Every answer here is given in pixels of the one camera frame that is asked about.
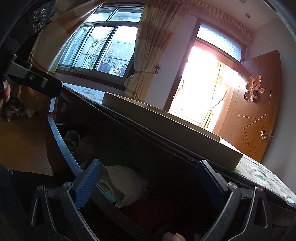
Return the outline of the left hand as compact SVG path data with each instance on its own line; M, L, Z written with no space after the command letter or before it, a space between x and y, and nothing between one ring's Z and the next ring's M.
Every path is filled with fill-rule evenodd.
M10 99L11 96L11 87L9 83L7 81L5 81L4 83L6 85L6 90L1 92L0 107L2 107L3 104Z

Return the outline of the right hand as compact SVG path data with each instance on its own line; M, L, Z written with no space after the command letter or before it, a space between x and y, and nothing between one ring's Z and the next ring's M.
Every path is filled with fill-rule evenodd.
M186 239L179 233L167 232L163 235L162 241L186 241Z

